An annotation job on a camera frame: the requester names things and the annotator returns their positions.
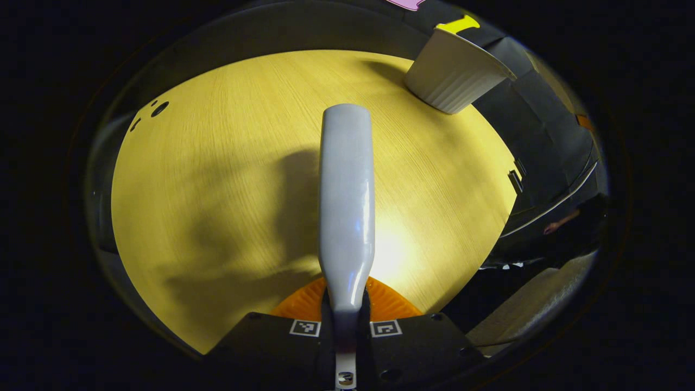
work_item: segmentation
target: wood grain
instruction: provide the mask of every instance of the wood grain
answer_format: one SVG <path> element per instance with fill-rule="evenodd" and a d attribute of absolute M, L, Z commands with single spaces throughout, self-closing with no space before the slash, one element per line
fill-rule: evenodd
<path fill-rule="evenodd" d="M 514 158 L 472 106 L 447 115 L 414 97 L 402 82 L 411 63 L 273 54 L 200 75 L 138 112 L 116 164 L 113 228 L 164 324 L 206 353 L 244 314 L 269 312 L 320 275 L 321 120 L 340 103 L 372 114 L 371 275 L 423 312 L 468 282 L 512 210 Z"/>

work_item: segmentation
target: yellow object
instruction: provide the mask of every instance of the yellow object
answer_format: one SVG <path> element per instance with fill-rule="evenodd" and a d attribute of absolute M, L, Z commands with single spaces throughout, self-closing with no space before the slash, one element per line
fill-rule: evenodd
<path fill-rule="evenodd" d="M 360 51 L 273 54 L 139 110 L 114 172 L 113 229 L 133 285 L 173 333 L 207 353 L 245 314 L 269 313 L 320 277 L 321 121 L 340 103 L 372 116 L 370 275 L 423 312 L 471 279 L 514 205 L 514 157 L 473 106 L 447 115 L 412 95 L 402 82 L 411 64 Z"/>
<path fill-rule="evenodd" d="M 447 24 L 440 23 L 437 24 L 436 27 L 438 29 L 446 30 L 450 33 L 456 34 L 465 29 L 479 29 L 480 23 L 478 23 L 477 20 L 473 19 L 471 16 L 466 15 L 463 17 L 463 19 L 455 20 Z"/>
<path fill-rule="evenodd" d="M 367 278 L 370 321 L 389 321 L 422 315 L 405 297 L 388 285 L 374 278 Z M 326 290 L 326 280 L 319 278 L 297 290 L 282 301 L 271 315 L 307 321 L 321 321 L 321 301 Z"/>

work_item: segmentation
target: orange plate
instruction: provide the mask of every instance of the orange plate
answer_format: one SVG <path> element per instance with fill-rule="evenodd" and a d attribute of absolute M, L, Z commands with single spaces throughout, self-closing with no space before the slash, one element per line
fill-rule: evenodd
<path fill-rule="evenodd" d="M 325 290 L 324 278 L 312 281 L 283 300 L 270 314 L 276 317 L 321 321 L 321 299 Z M 371 303 L 371 321 L 388 321 L 423 314 L 405 297 L 374 278 L 367 279 L 367 292 Z"/>

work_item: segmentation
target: person's hand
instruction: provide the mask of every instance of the person's hand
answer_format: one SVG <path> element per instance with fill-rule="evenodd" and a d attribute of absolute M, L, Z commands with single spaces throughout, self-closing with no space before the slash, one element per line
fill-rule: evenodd
<path fill-rule="evenodd" d="M 550 224 L 548 224 L 548 226 L 546 227 L 546 229 L 543 230 L 543 234 L 544 234 L 544 235 L 552 234 L 553 232 L 557 231 L 558 228 L 560 228 L 560 224 L 558 224 L 558 223 L 550 223 Z"/>

